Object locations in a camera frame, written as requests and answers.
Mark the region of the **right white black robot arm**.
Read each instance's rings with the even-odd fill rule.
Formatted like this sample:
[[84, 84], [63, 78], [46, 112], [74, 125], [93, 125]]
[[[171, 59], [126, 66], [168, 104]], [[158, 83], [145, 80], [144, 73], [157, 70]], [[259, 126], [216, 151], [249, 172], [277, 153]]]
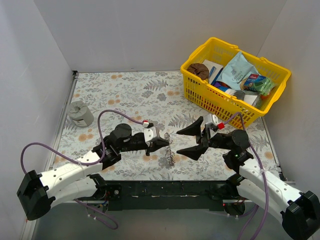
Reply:
[[196, 145], [180, 149], [177, 154], [197, 161], [208, 148], [228, 150], [223, 154], [227, 167], [235, 174], [226, 186], [232, 199], [243, 197], [271, 214], [293, 240], [307, 240], [320, 229], [320, 201], [312, 192], [290, 186], [262, 167], [244, 129], [220, 133], [225, 124], [209, 114], [177, 131], [178, 135], [195, 136]]

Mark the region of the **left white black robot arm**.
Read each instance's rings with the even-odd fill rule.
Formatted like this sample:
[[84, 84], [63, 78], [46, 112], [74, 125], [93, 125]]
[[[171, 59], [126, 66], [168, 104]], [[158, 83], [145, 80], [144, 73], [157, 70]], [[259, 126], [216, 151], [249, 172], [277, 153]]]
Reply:
[[169, 144], [153, 125], [132, 134], [128, 124], [118, 124], [102, 143], [75, 162], [41, 173], [26, 172], [17, 197], [29, 221], [39, 219], [54, 206], [73, 199], [101, 200], [107, 191], [98, 172], [119, 162], [122, 152], [144, 150], [149, 156]]

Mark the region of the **floral patterned table mat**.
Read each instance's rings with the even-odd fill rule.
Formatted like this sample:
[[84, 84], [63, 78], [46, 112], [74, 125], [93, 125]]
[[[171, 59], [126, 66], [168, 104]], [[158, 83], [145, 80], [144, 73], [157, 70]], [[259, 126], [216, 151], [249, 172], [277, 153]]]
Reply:
[[139, 122], [152, 122], [170, 145], [146, 156], [144, 151], [125, 152], [121, 160], [100, 172], [106, 180], [179, 181], [226, 180], [234, 172], [223, 159], [224, 150], [210, 148], [194, 161], [177, 154], [192, 147], [193, 136], [177, 131], [193, 123], [207, 111], [184, 96], [183, 77], [178, 71], [80, 73], [76, 78], [73, 101], [88, 105], [101, 123], [76, 127], [66, 120], [58, 147], [60, 155], [51, 167], [77, 159], [100, 143], [99, 132], [108, 135], [117, 124], [126, 123], [133, 133], [142, 131]]

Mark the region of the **yellow plastic shopping basket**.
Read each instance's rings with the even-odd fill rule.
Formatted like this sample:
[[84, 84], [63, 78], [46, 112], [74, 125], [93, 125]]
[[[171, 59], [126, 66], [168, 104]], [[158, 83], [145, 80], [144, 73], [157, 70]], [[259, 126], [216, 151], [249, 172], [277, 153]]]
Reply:
[[291, 72], [216, 37], [200, 45], [181, 66], [184, 96], [235, 128], [268, 113]]

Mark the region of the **brown round bread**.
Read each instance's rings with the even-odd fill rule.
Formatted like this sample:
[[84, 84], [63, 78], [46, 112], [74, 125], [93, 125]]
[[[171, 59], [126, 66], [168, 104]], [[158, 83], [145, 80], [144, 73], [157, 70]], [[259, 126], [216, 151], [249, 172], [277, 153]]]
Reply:
[[199, 77], [201, 80], [206, 80], [210, 76], [209, 69], [202, 63], [192, 63], [187, 71]]

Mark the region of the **grey tape roll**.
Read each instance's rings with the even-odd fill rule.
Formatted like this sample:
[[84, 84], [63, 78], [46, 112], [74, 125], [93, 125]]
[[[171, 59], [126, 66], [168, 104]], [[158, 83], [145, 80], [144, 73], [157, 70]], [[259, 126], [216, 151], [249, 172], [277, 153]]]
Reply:
[[67, 115], [71, 121], [80, 128], [90, 126], [94, 121], [94, 116], [87, 104], [83, 101], [74, 101], [67, 107]]

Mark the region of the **white box in basket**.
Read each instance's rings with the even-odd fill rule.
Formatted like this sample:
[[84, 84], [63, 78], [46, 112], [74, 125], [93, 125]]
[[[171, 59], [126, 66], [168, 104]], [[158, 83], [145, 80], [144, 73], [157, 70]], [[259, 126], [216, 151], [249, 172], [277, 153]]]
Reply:
[[208, 78], [208, 83], [211, 85], [215, 84], [215, 81], [218, 79], [219, 75], [221, 74], [223, 70], [223, 65], [220, 65], [218, 63], [209, 61], [209, 60], [204, 60], [202, 62], [203, 65], [207, 67], [209, 70], [209, 78]]

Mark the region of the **green wrapped package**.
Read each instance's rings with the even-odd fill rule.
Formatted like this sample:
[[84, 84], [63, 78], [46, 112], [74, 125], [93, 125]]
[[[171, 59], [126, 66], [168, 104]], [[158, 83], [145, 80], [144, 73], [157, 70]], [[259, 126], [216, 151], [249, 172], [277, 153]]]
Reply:
[[263, 96], [269, 95], [275, 86], [276, 83], [271, 78], [259, 74], [251, 74], [243, 83], [245, 90], [256, 92]]

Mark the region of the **light blue chips bag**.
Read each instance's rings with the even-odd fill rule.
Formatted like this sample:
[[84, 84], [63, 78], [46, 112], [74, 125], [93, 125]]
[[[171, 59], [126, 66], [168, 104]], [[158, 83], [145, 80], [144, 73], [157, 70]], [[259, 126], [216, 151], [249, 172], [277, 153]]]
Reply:
[[216, 81], [227, 85], [233, 90], [240, 90], [242, 81], [251, 74], [259, 75], [259, 72], [239, 51], [223, 68]]

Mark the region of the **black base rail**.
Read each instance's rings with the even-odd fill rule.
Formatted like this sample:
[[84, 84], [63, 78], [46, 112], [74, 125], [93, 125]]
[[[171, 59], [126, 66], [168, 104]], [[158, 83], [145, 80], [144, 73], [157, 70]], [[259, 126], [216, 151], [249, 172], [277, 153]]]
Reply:
[[243, 215], [245, 200], [236, 188], [219, 180], [101, 180], [82, 201], [104, 203], [110, 211], [209, 210]]

